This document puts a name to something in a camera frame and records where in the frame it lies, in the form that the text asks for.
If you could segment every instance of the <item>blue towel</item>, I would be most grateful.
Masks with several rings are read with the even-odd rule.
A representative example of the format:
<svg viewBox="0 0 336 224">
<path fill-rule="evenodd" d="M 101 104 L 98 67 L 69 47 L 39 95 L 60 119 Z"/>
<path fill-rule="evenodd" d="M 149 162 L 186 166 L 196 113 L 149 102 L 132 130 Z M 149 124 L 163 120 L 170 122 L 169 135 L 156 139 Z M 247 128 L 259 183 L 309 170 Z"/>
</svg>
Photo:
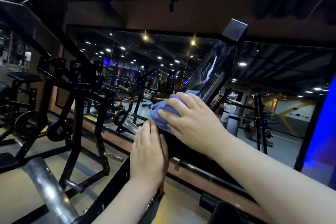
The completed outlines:
<svg viewBox="0 0 336 224">
<path fill-rule="evenodd" d="M 197 90 L 187 90 L 186 93 L 195 94 L 199 98 L 201 98 L 201 93 Z M 184 101 L 182 101 L 176 94 L 171 94 L 169 98 L 177 98 L 182 103 L 186 105 Z M 173 107 L 170 105 L 167 105 L 167 101 L 161 101 L 159 103 L 156 103 L 152 105 L 151 111 L 150 111 L 150 117 L 153 119 L 153 121 L 157 124 L 158 128 L 167 131 L 172 134 L 170 128 L 167 126 L 167 122 L 165 119 L 163 119 L 160 115 L 158 115 L 158 110 L 163 109 L 167 112 L 171 112 L 173 114 L 176 114 L 178 116 L 181 116 Z"/>
</svg>

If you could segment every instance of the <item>hand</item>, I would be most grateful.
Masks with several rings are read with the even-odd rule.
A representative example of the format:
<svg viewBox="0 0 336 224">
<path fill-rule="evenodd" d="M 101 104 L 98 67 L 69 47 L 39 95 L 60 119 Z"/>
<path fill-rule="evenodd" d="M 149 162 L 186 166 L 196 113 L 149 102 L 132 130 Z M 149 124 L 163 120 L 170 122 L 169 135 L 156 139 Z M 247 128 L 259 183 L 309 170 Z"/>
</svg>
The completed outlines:
<svg viewBox="0 0 336 224">
<path fill-rule="evenodd" d="M 168 148 L 153 120 L 138 127 L 130 156 L 131 180 L 152 187 L 155 192 L 168 170 Z"/>
<path fill-rule="evenodd" d="M 177 93 L 178 97 L 170 98 L 167 104 L 173 107 L 181 117 L 159 110 L 158 114 L 168 122 L 174 135 L 190 148 L 213 157 L 219 142 L 229 136 L 217 116 L 207 105 L 194 94 Z"/>
</svg>

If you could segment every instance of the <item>white shirt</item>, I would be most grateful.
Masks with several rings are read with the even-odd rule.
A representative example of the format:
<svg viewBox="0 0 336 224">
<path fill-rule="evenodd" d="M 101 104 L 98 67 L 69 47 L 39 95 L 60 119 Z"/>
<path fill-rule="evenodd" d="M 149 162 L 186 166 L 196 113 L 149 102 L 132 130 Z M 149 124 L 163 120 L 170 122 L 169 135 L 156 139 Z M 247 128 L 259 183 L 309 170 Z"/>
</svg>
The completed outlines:
<svg viewBox="0 0 336 224">
<path fill-rule="evenodd" d="M 236 105 L 232 105 L 232 104 L 228 104 L 226 103 L 224 106 L 224 112 L 223 115 L 221 117 L 221 121 L 227 121 L 227 119 L 229 118 L 230 113 L 234 113 L 234 114 L 238 114 L 239 112 L 239 108 Z"/>
</svg>

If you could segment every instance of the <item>white cap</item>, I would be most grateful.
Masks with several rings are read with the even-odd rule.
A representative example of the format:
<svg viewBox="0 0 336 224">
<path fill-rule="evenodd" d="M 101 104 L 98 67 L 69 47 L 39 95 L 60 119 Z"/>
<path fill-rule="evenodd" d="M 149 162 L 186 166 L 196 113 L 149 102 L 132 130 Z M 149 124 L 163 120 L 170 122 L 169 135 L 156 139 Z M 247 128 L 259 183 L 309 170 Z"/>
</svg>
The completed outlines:
<svg viewBox="0 0 336 224">
<path fill-rule="evenodd" d="M 231 98 L 235 98 L 235 97 L 237 97 L 238 96 L 238 94 L 237 93 L 235 93 L 235 92 L 233 92 L 233 93 L 231 93 L 230 95 L 229 95 L 229 98 L 231 97 Z"/>
</svg>

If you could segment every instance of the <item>person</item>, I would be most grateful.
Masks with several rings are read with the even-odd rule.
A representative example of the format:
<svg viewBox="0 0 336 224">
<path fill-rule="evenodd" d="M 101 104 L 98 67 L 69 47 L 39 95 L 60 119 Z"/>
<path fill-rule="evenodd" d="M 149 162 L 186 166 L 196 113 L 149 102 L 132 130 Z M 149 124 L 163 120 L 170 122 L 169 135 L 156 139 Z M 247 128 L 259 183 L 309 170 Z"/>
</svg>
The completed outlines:
<svg viewBox="0 0 336 224">
<path fill-rule="evenodd" d="M 159 111 L 174 135 L 215 160 L 275 223 L 335 223 L 336 191 L 231 135 L 197 96 L 177 95 L 186 105 L 176 98 L 167 103 L 181 116 Z M 167 171 L 167 145 L 153 121 L 139 127 L 130 158 L 130 181 L 94 224 L 137 223 L 162 184 Z"/>
<path fill-rule="evenodd" d="M 241 102 L 237 101 L 237 97 L 238 97 L 237 93 L 232 92 L 228 97 L 233 103 L 241 104 Z M 238 114 L 239 108 L 240 107 L 236 105 L 224 103 L 224 112 L 220 120 L 222 121 L 222 124 L 225 128 L 226 128 L 226 125 L 228 124 L 230 113 Z"/>
</svg>

